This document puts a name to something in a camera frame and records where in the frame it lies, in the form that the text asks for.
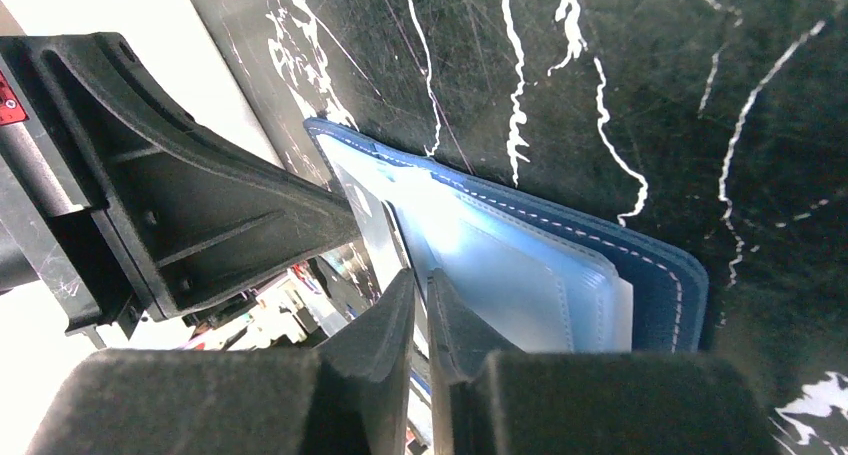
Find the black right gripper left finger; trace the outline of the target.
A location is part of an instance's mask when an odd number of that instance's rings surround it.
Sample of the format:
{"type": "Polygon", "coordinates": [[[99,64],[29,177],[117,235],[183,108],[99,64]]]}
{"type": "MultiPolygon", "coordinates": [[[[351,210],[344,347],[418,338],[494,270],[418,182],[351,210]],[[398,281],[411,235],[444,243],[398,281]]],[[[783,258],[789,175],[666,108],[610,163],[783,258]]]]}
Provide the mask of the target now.
{"type": "Polygon", "coordinates": [[[401,454],[416,282],[320,345],[96,352],[69,375],[31,454],[401,454]]]}

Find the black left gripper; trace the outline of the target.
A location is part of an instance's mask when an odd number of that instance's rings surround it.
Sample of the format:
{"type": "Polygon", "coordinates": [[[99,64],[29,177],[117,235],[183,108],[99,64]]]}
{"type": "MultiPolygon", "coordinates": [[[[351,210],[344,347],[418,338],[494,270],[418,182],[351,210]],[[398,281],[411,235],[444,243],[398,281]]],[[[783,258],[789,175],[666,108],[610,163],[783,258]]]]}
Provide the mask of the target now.
{"type": "Polygon", "coordinates": [[[1,40],[1,286],[131,336],[351,241],[346,201],[197,123],[116,33],[1,40]]]}

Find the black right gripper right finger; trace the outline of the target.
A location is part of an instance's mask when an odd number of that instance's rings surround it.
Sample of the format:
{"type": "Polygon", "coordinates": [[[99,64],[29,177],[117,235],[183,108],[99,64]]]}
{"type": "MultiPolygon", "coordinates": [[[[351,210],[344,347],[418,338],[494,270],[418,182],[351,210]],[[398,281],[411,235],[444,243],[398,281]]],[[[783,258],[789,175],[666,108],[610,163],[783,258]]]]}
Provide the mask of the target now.
{"type": "Polygon", "coordinates": [[[774,454],[742,376],[700,354],[527,353],[427,282],[438,454],[774,454]]]}

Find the blue leather card holder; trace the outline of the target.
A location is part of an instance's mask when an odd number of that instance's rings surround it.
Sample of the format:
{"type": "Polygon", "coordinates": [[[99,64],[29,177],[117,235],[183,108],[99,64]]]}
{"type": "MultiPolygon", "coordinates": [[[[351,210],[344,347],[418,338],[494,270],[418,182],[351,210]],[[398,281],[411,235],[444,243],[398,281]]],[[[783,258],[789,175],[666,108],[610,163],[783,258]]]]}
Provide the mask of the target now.
{"type": "Polygon", "coordinates": [[[381,287],[442,271],[529,352],[697,350],[709,278],[685,251],[607,220],[310,118],[381,287]]]}

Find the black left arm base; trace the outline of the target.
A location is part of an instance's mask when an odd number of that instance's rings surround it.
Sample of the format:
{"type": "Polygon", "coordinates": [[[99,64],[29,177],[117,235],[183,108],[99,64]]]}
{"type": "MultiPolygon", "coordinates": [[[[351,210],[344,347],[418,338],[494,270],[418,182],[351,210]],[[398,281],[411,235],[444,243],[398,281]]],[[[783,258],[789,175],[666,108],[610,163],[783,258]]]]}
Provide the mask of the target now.
{"type": "Polygon", "coordinates": [[[362,315],[381,295],[362,242],[296,264],[207,312],[181,350],[314,347],[362,315]]]}

